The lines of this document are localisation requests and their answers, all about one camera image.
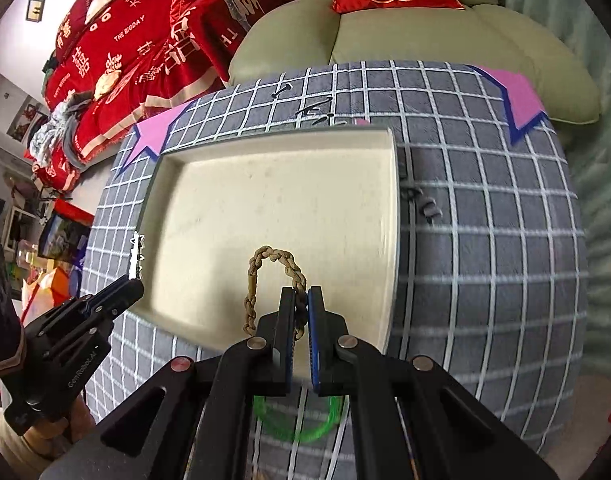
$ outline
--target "rectangular tray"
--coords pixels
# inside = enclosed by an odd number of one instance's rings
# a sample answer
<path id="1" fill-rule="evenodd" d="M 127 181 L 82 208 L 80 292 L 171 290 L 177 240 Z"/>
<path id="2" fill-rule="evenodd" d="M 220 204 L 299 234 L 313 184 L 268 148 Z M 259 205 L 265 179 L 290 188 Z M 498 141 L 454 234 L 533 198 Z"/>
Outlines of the rectangular tray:
<path id="1" fill-rule="evenodd" d="M 245 338 L 249 260 L 289 251 L 350 333 L 387 345 L 398 268 L 393 134 L 334 128 L 226 140 L 163 155 L 141 214 L 145 295 L 132 310 L 199 346 Z M 278 308 L 284 266 L 263 261 L 258 317 Z M 307 340 L 294 375 L 308 378 Z"/>

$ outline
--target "human hand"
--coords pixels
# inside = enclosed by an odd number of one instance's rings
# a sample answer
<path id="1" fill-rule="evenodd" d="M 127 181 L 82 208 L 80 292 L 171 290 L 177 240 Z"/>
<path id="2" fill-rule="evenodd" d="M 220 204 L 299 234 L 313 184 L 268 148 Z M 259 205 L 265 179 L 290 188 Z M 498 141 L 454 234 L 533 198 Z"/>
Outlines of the human hand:
<path id="1" fill-rule="evenodd" d="M 90 433 L 95 425 L 96 422 L 89 408 L 83 402 L 83 398 L 78 396 L 70 410 L 69 420 L 62 418 L 57 422 L 49 422 L 42 418 L 26 431 L 23 438 L 35 453 L 54 460 L 65 451 L 56 443 L 56 438 L 62 435 L 68 426 L 72 443 L 74 443 Z"/>

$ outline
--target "gray checkered blanket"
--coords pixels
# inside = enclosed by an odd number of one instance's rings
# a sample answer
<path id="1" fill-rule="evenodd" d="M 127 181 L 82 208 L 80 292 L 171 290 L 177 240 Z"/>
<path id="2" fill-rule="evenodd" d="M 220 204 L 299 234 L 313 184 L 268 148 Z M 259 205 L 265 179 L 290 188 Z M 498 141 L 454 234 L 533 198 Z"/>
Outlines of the gray checkered blanket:
<path id="1" fill-rule="evenodd" d="M 587 307 L 577 197 L 549 121 L 509 145 L 501 92 L 472 68 L 358 62 L 284 73 L 191 102 L 171 124 L 163 154 L 357 119 L 393 130 L 402 187 L 422 190 L 442 212 L 428 223 L 413 200 L 402 202 L 388 354 L 430 355 L 544 453 L 570 416 Z M 143 152 L 120 171 L 135 143 L 135 133 L 124 140 L 103 191 L 83 293 L 127 269 L 156 168 Z M 117 319 L 111 343 L 87 385 L 97 420 L 171 357 L 215 355 L 130 312 Z M 327 417 L 326 400 L 304 388 L 269 405 L 297 431 Z M 347 401 L 338 428 L 315 442 L 282 442 L 258 420 L 251 433 L 250 470 L 268 479 L 355 478 Z"/>

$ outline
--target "pink paper shape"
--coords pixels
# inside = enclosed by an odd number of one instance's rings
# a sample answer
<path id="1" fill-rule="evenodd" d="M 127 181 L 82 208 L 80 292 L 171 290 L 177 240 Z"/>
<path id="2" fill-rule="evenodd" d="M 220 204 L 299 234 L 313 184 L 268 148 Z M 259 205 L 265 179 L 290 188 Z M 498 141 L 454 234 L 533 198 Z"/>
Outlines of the pink paper shape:
<path id="1" fill-rule="evenodd" d="M 155 115 L 154 117 L 150 117 L 149 119 L 144 120 L 142 123 L 138 123 L 134 125 L 134 129 L 136 130 L 137 140 L 130 152 L 130 155 L 127 157 L 125 164 L 123 165 L 122 170 L 125 170 L 137 156 L 141 155 L 145 150 L 150 152 L 150 155 L 154 160 L 159 158 L 160 152 L 165 145 L 165 140 L 168 136 L 168 130 L 170 129 L 170 124 L 172 124 L 181 112 L 185 110 L 186 104 L 179 105 L 174 108 L 170 108 L 169 110 L 165 110 L 164 112 Z"/>
<path id="2" fill-rule="evenodd" d="M 508 117 L 508 121 L 514 119 L 514 126 L 518 130 L 524 128 L 538 114 L 546 113 L 543 103 L 532 88 L 527 77 L 522 74 L 506 72 L 505 70 L 495 70 L 486 67 L 480 67 L 480 69 L 505 86 L 512 110 L 512 118 Z"/>

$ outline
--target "screw head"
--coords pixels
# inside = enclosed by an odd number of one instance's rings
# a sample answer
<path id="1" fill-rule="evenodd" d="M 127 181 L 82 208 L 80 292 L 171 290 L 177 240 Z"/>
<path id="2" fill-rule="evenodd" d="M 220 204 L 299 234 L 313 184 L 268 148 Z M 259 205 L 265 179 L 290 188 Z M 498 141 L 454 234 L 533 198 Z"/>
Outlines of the screw head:
<path id="1" fill-rule="evenodd" d="M 425 355 L 417 355 L 412 360 L 412 365 L 420 372 L 429 372 L 434 367 L 434 361 Z"/>
<path id="2" fill-rule="evenodd" d="M 248 339 L 248 348 L 250 350 L 263 350 L 268 344 L 262 337 L 250 337 Z"/>
<path id="3" fill-rule="evenodd" d="M 341 348 L 354 348 L 359 344 L 359 340 L 353 335 L 342 335 L 339 337 L 339 346 Z"/>
<path id="4" fill-rule="evenodd" d="M 177 357 L 170 363 L 170 368 L 174 372 L 184 372 L 192 365 L 192 359 L 188 357 Z"/>

